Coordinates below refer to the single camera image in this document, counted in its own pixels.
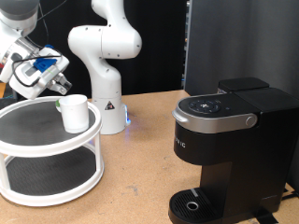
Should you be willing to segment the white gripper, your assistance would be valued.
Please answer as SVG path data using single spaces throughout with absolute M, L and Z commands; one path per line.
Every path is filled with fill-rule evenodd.
M 20 54 L 14 53 L 11 59 L 12 77 L 9 84 L 26 99 L 35 99 L 45 89 L 66 95 L 72 87 L 63 74 L 69 64 L 65 56 L 23 59 Z

